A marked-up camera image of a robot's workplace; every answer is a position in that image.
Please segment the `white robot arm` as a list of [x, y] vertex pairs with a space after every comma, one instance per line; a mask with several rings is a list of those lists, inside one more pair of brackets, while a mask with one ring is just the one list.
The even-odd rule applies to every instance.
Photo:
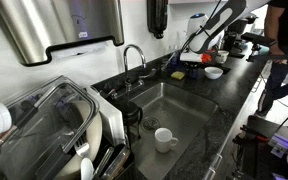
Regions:
[[187, 25], [187, 40], [180, 50], [182, 62], [201, 63], [206, 52], [218, 43], [219, 35], [234, 21], [262, 7], [270, 0], [228, 0], [213, 17], [199, 13]]

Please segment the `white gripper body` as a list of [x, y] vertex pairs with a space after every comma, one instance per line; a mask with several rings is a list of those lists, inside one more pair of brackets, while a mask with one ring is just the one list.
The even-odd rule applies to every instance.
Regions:
[[212, 57], [208, 54], [196, 54], [191, 51], [183, 52], [180, 55], [181, 61], [187, 62], [198, 62], [198, 63], [206, 63], [212, 60]]

